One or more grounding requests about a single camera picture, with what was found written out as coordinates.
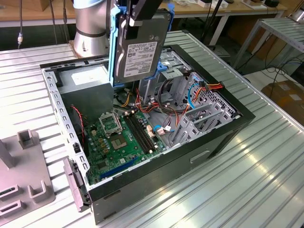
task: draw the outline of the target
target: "blue pcie slot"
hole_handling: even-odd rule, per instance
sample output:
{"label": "blue pcie slot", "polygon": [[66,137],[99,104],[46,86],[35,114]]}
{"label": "blue pcie slot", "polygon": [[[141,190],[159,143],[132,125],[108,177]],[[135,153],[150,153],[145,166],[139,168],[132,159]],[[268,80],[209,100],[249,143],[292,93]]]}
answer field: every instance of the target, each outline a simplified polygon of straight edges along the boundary
{"label": "blue pcie slot", "polygon": [[113,175],[113,174],[115,174],[117,172],[120,172],[122,170],[125,170],[125,169],[131,167],[137,159],[138,159],[138,157],[133,158],[131,161],[128,161],[127,163],[122,164],[121,166],[118,166],[118,167],[116,167],[116,168],[114,168],[114,169],[112,169],[112,170],[110,170],[108,172],[100,174],[99,179],[109,177],[109,176],[111,176],[111,175]]}

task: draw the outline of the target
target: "blue cable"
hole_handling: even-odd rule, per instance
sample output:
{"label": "blue cable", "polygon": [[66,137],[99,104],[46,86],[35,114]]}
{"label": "blue cable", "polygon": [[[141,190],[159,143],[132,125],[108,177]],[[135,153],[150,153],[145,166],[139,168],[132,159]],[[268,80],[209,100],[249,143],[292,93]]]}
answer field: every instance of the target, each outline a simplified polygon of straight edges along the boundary
{"label": "blue cable", "polygon": [[156,126],[153,128],[153,131],[155,132],[155,130],[156,130],[157,128],[162,128],[162,126],[156,125]]}
{"label": "blue cable", "polygon": [[192,101],[190,99],[190,93],[191,93],[191,89],[194,87],[194,86],[199,86],[198,83],[195,83],[193,84],[190,88],[189,88],[189,91],[188,91],[188,103],[190,104],[191,108],[195,108],[194,105],[192,104]]}

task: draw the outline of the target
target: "slotted metal table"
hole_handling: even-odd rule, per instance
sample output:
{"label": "slotted metal table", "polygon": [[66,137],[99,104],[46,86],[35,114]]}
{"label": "slotted metal table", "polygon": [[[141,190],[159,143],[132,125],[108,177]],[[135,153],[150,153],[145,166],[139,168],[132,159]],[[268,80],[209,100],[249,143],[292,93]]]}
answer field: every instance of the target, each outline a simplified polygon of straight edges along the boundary
{"label": "slotted metal table", "polygon": [[277,18],[277,19],[259,19],[250,34],[245,40],[243,46],[239,50],[236,60],[233,63],[233,68],[236,68],[240,62],[244,52],[247,50],[251,40],[254,38],[260,28],[266,30],[259,43],[256,45],[252,53],[257,51],[264,43],[269,34],[273,34],[281,40],[285,41],[291,46],[289,48],[286,57],[291,53],[293,48],[298,49],[300,52],[304,52],[304,25],[295,22],[290,18]]}
{"label": "slotted metal table", "polygon": [[[221,154],[97,227],[301,227],[304,128],[191,34],[171,32],[165,44],[179,44],[256,118]],[[90,210],[78,213],[74,205],[63,170],[65,142],[39,70],[74,58],[69,45],[0,52],[0,138],[36,130],[56,194],[3,228],[96,227]]]}

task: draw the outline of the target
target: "gray plastic holder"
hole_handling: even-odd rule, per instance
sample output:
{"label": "gray plastic holder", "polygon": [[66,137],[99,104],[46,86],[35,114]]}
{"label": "gray plastic holder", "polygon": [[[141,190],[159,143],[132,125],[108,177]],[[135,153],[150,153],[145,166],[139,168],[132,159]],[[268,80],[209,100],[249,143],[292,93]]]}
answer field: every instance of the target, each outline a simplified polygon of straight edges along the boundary
{"label": "gray plastic holder", "polygon": [[54,200],[38,133],[0,140],[0,226]]}

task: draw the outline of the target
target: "motherboard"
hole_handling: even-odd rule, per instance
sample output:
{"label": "motherboard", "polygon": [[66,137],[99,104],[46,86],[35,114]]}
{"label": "motherboard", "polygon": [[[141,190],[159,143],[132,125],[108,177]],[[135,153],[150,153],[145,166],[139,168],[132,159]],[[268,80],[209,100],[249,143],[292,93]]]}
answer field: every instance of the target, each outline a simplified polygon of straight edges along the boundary
{"label": "motherboard", "polygon": [[85,127],[88,141],[90,185],[166,150],[141,112],[128,116],[102,115]]}

